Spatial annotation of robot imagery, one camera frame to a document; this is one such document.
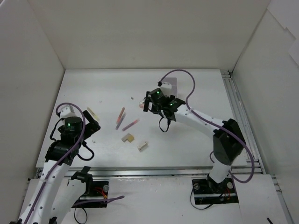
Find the white compartment organizer box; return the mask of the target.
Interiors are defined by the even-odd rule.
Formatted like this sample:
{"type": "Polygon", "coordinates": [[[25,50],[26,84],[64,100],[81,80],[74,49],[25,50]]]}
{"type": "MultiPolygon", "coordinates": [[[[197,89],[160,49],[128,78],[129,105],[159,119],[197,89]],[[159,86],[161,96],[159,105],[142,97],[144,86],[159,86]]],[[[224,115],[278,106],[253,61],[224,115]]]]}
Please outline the white compartment organizer box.
{"type": "Polygon", "coordinates": [[[170,84],[172,84],[172,92],[171,95],[177,97],[178,94],[178,81],[176,77],[166,77],[165,79],[163,79],[162,82],[168,82],[170,84]]]}

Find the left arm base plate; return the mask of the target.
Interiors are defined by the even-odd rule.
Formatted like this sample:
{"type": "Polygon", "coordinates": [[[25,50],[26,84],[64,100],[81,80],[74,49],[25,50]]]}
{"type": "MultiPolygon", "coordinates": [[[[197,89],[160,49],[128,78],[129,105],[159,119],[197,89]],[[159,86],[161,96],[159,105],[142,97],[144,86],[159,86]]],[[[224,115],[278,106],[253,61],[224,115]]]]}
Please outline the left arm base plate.
{"type": "Polygon", "coordinates": [[[85,192],[79,199],[75,202],[75,204],[88,201],[88,203],[73,205],[72,208],[106,208],[106,202],[90,202],[92,200],[100,200],[108,197],[109,191],[109,181],[99,181],[95,180],[92,183],[89,191],[85,192]]]}

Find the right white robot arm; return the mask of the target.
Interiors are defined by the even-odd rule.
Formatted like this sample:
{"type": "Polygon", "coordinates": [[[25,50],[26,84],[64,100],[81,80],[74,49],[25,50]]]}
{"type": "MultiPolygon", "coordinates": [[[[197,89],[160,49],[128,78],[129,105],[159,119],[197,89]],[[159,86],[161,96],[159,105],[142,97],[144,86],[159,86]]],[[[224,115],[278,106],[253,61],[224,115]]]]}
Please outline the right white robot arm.
{"type": "Polygon", "coordinates": [[[206,185],[211,192],[220,191],[233,162],[246,147],[237,121],[212,118],[173,95],[166,96],[161,88],[146,92],[143,110],[167,119],[168,125],[173,121],[191,127],[211,140],[215,159],[206,185]]]}

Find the pink correction tape dispenser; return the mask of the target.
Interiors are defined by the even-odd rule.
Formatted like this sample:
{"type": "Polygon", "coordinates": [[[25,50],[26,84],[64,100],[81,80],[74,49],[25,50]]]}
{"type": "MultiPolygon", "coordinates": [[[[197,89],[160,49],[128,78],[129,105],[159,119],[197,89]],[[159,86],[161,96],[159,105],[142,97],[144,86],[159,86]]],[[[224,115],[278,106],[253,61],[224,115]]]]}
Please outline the pink correction tape dispenser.
{"type": "Polygon", "coordinates": [[[144,102],[143,102],[143,101],[140,101],[140,102],[139,102],[139,107],[140,107],[140,108],[144,108],[144,102]]]}

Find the cream white eraser block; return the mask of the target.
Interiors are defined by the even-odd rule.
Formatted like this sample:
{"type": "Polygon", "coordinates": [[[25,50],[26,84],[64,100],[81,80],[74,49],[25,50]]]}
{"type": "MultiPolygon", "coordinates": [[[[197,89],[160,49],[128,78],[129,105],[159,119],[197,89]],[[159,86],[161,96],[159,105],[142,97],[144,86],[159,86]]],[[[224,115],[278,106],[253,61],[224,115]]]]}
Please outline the cream white eraser block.
{"type": "Polygon", "coordinates": [[[144,149],[146,149],[148,147],[148,142],[147,141],[143,141],[141,142],[138,146],[137,149],[139,152],[143,151],[144,149]]]}

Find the aluminium frame rail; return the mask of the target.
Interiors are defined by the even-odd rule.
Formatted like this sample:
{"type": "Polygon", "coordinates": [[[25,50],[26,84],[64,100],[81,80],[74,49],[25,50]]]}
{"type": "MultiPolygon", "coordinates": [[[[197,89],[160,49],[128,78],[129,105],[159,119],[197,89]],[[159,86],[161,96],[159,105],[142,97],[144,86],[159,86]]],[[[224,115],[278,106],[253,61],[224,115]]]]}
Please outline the aluminium frame rail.
{"type": "Polygon", "coordinates": [[[123,199],[106,208],[77,210],[88,224],[290,224],[292,219],[275,177],[266,175],[259,160],[247,184],[237,183],[239,203],[209,209],[189,197],[192,179],[205,177],[212,163],[211,140],[188,126],[173,122],[160,131],[165,120],[143,112],[139,102],[157,87],[167,70],[66,70],[56,103],[90,107],[99,117],[101,130],[88,139],[95,151],[90,162],[75,159],[69,174],[90,166],[97,180],[109,181],[109,196],[123,199]],[[126,117],[116,130],[125,107],[126,117]],[[122,128],[139,119],[126,131],[122,128]],[[130,133],[131,143],[121,139],[130,133]],[[148,142],[139,152],[137,146],[148,142]]]}

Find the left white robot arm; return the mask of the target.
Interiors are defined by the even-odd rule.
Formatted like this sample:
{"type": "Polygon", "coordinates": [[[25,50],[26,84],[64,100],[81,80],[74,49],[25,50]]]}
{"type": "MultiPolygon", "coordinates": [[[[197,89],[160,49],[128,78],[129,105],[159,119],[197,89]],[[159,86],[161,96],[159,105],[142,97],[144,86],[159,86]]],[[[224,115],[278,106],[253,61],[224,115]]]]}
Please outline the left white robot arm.
{"type": "Polygon", "coordinates": [[[41,178],[18,224],[59,224],[83,195],[93,191],[93,176],[90,167],[77,171],[66,188],[66,193],[57,196],[59,187],[79,149],[87,147],[86,139],[100,130],[98,122],[85,110],[81,116],[58,113],[63,125],[58,128],[60,139],[49,146],[41,178]]]}

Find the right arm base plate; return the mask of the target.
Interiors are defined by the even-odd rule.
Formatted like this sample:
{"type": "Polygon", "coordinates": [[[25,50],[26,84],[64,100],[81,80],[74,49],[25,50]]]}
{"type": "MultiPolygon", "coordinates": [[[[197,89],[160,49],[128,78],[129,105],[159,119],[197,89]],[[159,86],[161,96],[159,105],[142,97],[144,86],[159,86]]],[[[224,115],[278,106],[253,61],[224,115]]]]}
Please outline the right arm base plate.
{"type": "Polygon", "coordinates": [[[207,179],[192,179],[191,199],[195,205],[212,206],[216,204],[239,203],[231,178],[226,178],[219,190],[213,192],[207,179]]]}

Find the pink highlighter pen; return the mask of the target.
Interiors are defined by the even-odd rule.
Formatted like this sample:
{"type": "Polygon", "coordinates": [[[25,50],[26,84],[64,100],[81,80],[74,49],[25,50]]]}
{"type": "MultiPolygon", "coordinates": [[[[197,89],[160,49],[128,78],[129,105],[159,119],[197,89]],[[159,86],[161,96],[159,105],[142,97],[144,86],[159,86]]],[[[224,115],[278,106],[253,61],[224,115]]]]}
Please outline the pink highlighter pen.
{"type": "Polygon", "coordinates": [[[128,124],[127,126],[125,126],[124,128],[122,128],[122,131],[126,131],[128,130],[130,127],[132,127],[133,125],[137,124],[139,122],[139,119],[134,120],[133,122],[131,122],[130,124],[128,124]]]}

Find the yellow highlighter pen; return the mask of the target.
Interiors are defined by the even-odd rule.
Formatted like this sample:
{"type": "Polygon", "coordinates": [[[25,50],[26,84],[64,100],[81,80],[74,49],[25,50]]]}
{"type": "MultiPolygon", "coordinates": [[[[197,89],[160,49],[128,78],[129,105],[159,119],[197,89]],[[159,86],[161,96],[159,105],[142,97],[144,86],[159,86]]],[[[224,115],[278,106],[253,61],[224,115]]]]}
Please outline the yellow highlighter pen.
{"type": "Polygon", "coordinates": [[[87,111],[94,117],[96,121],[99,121],[99,117],[89,108],[87,107],[87,111]]]}

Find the purple highlighter pen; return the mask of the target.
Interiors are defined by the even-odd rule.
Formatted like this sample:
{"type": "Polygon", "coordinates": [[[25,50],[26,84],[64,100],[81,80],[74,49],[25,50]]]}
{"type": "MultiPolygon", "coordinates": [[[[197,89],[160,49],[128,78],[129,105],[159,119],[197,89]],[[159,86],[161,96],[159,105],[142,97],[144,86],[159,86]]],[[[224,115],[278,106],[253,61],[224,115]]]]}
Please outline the purple highlighter pen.
{"type": "Polygon", "coordinates": [[[116,128],[115,128],[116,130],[119,129],[119,127],[121,126],[121,124],[122,124],[125,117],[126,117],[126,113],[124,112],[123,115],[121,116],[120,120],[118,121],[117,125],[116,125],[116,128]]]}

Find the tan L-shaped eraser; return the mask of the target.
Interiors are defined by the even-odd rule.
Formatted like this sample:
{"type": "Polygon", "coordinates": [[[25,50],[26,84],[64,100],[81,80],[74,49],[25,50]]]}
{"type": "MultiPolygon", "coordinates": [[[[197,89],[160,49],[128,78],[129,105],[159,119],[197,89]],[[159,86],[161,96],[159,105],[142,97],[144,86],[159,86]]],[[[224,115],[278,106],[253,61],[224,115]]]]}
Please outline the tan L-shaped eraser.
{"type": "Polygon", "coordinates": [[[131,135],[130,133],[126,134],[124,137],[121,139],[123,142],[128,141],[129,143],[133,142],[135,140],[134,136],[131,135]]]}

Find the orange highlighter pen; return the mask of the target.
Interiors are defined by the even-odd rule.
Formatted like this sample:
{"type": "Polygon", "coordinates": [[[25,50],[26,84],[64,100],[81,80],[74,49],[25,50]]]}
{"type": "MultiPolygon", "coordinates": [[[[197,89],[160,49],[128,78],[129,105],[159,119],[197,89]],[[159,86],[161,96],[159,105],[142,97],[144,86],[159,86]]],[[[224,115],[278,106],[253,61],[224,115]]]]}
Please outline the orange highlighter pen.
{"type": "Polygon", "coordinates": [[[120,122],[120,119],[122,118],[124,111],[125,111],[125,107],[122,107],[121,112],[116,120],[116,124],[120,122]]]}

